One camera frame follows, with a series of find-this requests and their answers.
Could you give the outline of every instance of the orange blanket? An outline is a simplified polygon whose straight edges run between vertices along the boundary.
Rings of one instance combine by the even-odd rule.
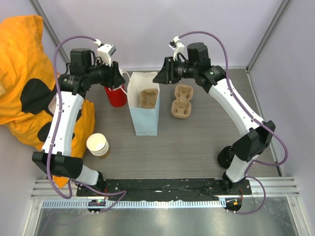
[[[41,44],[40,16],[11,17],[0,24],[0,125],[23,144],[41,150],[53,118],[53,67]],[[71,156],[81,157],[95,124],[93,103],[85,100],[72,138]],[[67,179],[54,177],[63,187]]]

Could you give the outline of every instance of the red cup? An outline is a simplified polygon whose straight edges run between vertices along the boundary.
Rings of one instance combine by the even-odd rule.
[[[106,94],[108,96],[109,102],[113,107],[122,107],[124,104],[127,103],[127,95],[122,91],[125,89],[125,86],[122,85],[121,88],[107,88],[104,87]]]

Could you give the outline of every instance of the wooden table surface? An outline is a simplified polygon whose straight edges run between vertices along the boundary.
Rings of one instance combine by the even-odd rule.
[[[230,71],[233,85],[257,112],[245,70]],[[193,79],[181,84],[194,88],[191,116],[171,116],[174,85],[160,85],[160,111],[157,136],[136,136],[128,105],[114,108],[102,86],[93,86],[86,99],[94,102],[94,133],[109,141],[111,154],[99,159],[88,150],[84,163],[101,171],[105,178],[189,178],[222,177],[224,169],[217,163],[218,153],[240,138],[232,119],[221,105],[197,86]],[[270,149],[259,160],[273,163]],[[249,172],[256,177],[277,177],[275,167],[253,165]]]

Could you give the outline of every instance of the paper cup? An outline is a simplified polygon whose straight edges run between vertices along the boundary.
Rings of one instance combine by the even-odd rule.
[[[109,144],[104,135],[92,134],[87,140],[87,148],[90,152],[99,158],[107,158],[110,154]]]

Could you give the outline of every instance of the light blue bag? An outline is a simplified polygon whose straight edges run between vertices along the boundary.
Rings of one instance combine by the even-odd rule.
[[[127,87],[127,97],[136,135],[158,135],[159,84],[152,82],[157,74],[157,72],[133,72],[131,75]],[[157,102],[154,109],[144,109],[139,107],[139,96],[144,89],[157,90]]]

